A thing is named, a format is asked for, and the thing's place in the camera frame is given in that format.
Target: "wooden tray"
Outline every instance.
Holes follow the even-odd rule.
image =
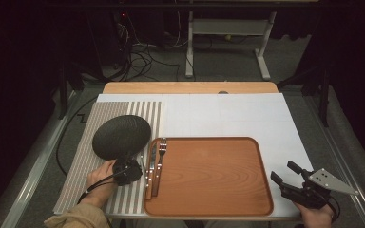
[[[159,142],[152,141],[149,150],[156,143],[159,151]],[[159,194],[144,207],[149,215],[165,217],[270,215],[273,202],[257,142],[167,138]]]

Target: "gray carpet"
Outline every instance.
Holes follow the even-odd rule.
[[[269,42],[265,51],[265,60],[272,76],[272,82],[278,83],[293,75],[307,42],[308,39],[290,41],[288,38]],[[134,78],[133,81],[262,81],[255,56],[252,53],[252,49],[256,48],[258,43],[258,38],[250,38],[238,44],[214,41],[210,47],[210,43],[206,39],[198,38],[194,44],[194,47],[198,48],[194,55],[195,79],[184,77],[185,52],[183,47],[167,49],[152,47],[150,54],[159,63],[153,61],[151,69],[144,76]],[[134,50],[144,50],[144,47],[135,47]],[[131,69],[129,76],[132,77],[137,74],[145,63],[145,60],[138,58],[134,62],[134,68]],[[105,67],[106,74],[111,74],[112,71],[111,67]],[[351,166],[352,174],[365,194],[365,153],[341,112],[335,93],[331,90],[328,112],[330,127],[324,128],[321,127],[321,123],[316,117],[317,97],[303,97],[299,89],[300,86],[287,86],[281,92],[284,94],[312,165],[315,169],[324,167],[335,176],[342,178],[343,172],[337,165],[338,162],[333,152],[333,142],[327,139],[328,134],[334,139],[334,148],[342,152],[343,160]],[[78,93],[78,99],[75,101],[73,109],[69,111],[69,117],[102,90],[103,85],[86,82],[86,88]],[[59,145],[59,161],[66,171],[70,168],[91,105],[92,102],[77,112],[79,115],[71,120]],[[55,115],[57,114],[56,112],[52,117],[52,122],[56,121]],[[44,143],[43,138],[47,136],[44,134],[49,134],[49,132],[51,131],[49,131],[48,124],[47,129],[42,132],[41,141],[36,142],[36,144]],[[7,192],[1,198],[0,226],[37,158],[38,151],[31,150]],[[55,153],[53,153],[27,209],[16,227],[43,227],[44,219],[52,215],[52,209],[58,200],[64,181],[65,175],[61,172]],[[342,209],[342,214],[334,227],[365,227],[365,216],[361,216],[363,210],[355,206],[351,197],[339,193],[333,193],[333,196],[339,201]],[[294,227],[295,224],[297,222],[284,221],[272,222],[271,224],[255,222],[255,227],[268,227],[269,225],[272,227]]]

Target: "striped mat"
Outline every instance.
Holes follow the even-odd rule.
[[[106,121],[121,115],[136,115],[147,120],[152,128],[151,141],[159,137],[161,127],[161,102],[108,102],[93,105],[82,139],[79,142],[75,158],[64,183],[61,195],[53,209],[57,215],[65,213],[76,205],[86,191],[87,173],[99,167],[103,160],[97,157],[91,142],[97,129]],[[147,147],[137,155],[138,163],[147,161]],[[104,207],[107,215],[144,214],[145,179],[118,187]]]

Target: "round black object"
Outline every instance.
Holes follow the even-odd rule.
[[[138,116],[113,118],[99,127],[93,137],[93,150],[104,160],[123,164],[139,153],[151,135],[149,123]]]

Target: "human hand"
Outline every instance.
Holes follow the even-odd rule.
[[[105,161],[100,167],[87,174],[87,187],[93,185],[97,181],[100,181],[110,175],[112,175],[112,166],[115,160]],[[101,183],[100,186],[94,188],[88,193],[82,200],[81,203],[88,203],[98,208],[103,207],[108,198],[113,193],[116,184],[114,179],[109,179]]]
[[[328,205],[321,209],[309,209],[295,202],[293,204],[300,211],[306,228],[331,228],[334,211]]]

